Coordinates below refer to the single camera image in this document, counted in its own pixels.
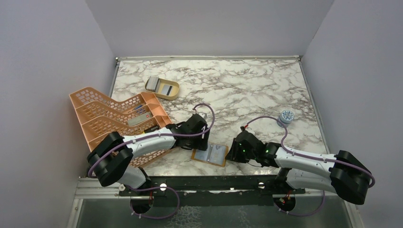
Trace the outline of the grey VIP card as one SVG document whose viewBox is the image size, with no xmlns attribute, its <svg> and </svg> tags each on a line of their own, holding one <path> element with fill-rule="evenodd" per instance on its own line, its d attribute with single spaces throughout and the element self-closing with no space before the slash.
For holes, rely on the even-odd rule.
<svg viewBox="0 0 403 228">
<path fill-rule="evenodd" d="M 227 147 L 223 145 L 212 145 L 209 152 L 208 162 L 222 165 L 226 155 Z"/>
</svg>

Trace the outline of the yellow leather card holder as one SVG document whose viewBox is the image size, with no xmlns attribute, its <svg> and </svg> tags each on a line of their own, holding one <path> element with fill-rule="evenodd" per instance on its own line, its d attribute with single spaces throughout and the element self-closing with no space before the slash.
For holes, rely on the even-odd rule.
<svg viewBox="0 0 403 228">
<path fill-rule="evenodd" d="M 196 150 L 192 151 L 191 159 L 203 162 L 219 167 L 224 167 L 226 163 L 226 155 L 229 152 L 229 147 L 227 145 L 221 145 L 216 143 L 208 142 L 206 150 Z"/>
</svg>

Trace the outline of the stack of grey cards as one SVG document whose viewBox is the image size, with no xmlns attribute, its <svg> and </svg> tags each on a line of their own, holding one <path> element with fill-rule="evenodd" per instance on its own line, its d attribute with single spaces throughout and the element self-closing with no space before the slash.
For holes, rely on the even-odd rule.
<svg viewBox="0 0 403 228">
<path fill-rule="evenodd" d="M 157 92 L 160 85 L 160 78 L 158 76 L 151 76 L 146 82 L 145 89 L 151 92 Z"/>
</svg>

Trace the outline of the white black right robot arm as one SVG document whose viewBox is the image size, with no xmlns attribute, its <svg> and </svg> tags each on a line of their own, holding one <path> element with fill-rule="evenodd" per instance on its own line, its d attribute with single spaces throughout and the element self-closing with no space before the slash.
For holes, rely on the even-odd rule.
<svg viewBox="0 0 403 228">
<path fill-rule="evenodd" d="M 242 131 L 234 139 L 226 160 L 238 163 L 256 161 L 262 167 L 280 168 L 274 187 L 280 193 L 291 189 L 316 189 L 337 194 L 363 205 L 371 182 L 371 172 L 350 152 L 315 154 L 276 142 L 263 143 L 252 133 Z"/>
</svg>

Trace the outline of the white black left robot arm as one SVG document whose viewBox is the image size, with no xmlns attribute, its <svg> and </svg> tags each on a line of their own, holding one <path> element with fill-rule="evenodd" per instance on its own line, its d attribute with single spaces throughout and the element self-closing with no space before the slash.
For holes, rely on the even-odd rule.
<svg viewBox="0 0 403 228">
<path fill-rule="evenodd" d="M 88 155 L 88 176 L 97 178 L 103 187 L 120 183 L 144 195 L 149 190 L 149 178 L 143 168 L 131 167 L 130 162 L 151 152 L 176 147 L 206 150 L 210 129 L 203 117 L 193 114 L 185 122 L 140 135 L 111 132 Z"/>
</svg>

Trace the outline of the loose striped card in tray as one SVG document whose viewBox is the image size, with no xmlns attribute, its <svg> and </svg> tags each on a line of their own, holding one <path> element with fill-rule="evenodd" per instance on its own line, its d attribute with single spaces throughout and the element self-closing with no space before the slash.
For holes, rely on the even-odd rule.
<svg viewBox="0 0 403 228">
<path fill-rule="evenodd" d="M 165 84 L 165 85 L 163 85 L 160 94 L 170 96 L 172 89 L 173 89 L 172 85 Z"/>
</svg>

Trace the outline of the beige oval plastic tray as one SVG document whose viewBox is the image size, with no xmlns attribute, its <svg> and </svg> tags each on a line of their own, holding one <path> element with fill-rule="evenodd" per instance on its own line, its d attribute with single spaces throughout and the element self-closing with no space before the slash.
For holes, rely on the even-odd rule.
<svg viewBox="0 0 403 228">
<path fill-rule="evenodd" d="M 145 90 L 153 92 L 157 97 L 166 100 L 174 100 L 179 95 L 180 86 L 177 82 L 160 78 L 158 76 L 151 76 L 147 79 Z"/>
</svg>

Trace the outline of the blue white small jar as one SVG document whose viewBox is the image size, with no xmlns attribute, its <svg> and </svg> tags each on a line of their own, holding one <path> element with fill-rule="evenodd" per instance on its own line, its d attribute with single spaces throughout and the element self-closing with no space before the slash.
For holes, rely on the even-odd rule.
<svg viewBox="0 0 403 228">
<path fill-rule="evenodd" d="M 288 127 L 294 118 L 295 115 L 291 110 L 283 110 L 278 116 L 277 124 L 282 128 Z"/>
</svg>

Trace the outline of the grey deli box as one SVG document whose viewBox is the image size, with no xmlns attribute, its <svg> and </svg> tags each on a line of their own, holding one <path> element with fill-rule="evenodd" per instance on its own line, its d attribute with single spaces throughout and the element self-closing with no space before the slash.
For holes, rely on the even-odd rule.
<svg viewBox="0 0 403 228">
<path fill-rule="evenodd" d="M 136 125 L 138 125 L 138 124 L 140 124 L 140 123 L 152 118 L 152 116 L 153 115 L 150 112 L 146 112 L 146 113 L 143 113 L 143 114 L 141 114 L 139 116 L 136 116 L 136 117 L 134 117 L 132 119 L 129 119 L 127 121 L 127 124 L 129 126 L 136 126 Z"/>
</svg>

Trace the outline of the pink plastic desk organizer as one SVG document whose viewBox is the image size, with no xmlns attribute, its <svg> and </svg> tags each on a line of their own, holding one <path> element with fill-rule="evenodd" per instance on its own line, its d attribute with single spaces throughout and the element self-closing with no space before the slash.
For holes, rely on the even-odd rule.
<svg viewBox="0 0 403 228">
<path fill-rule="evenodd" d="M 92 87 L 69 95 L 89 149 L 94 150 L 110 133 L 133 136 L 152 127 L 163 128 L 172 121 L 153 93 L 141 92 L 124 101 L 116 101 Z M 127 121 L 150 112 L 152 118 L 129 126 Z"/>
</svg>

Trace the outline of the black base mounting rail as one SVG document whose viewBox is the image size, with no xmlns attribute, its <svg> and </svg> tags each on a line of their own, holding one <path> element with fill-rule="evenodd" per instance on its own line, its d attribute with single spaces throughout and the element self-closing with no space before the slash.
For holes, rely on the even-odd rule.
<svg viewBox="0 0 403 228">
<path fill-rule="evenodd" d="M 273 197 L 304 194 L 286 187 L 276 175 L 245 176 L 152 176 L 140 190 L 125 186 L 120 197 L 135 205 L 180 206 L 273 206 Z"/>
</svg>

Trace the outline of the aluminium table frame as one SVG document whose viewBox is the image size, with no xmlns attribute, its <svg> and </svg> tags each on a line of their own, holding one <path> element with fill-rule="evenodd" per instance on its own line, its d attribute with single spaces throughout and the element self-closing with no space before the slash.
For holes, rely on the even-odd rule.
<svg viewBox="0 0 403 228">
<path fill-rule="evenodd" d="M 83 219 L 149 228 L 190 219 L 190 206 L 257 205 L 254 219 L 294 218 L 298 195 L 330 193 L 362 205 L 374 184 L 350 152 L 329 153 L 296 59 L 122 61 L 112 96 L 70 95 L 90 149 L 88 176 L 112 204 Z"/>
</svg>

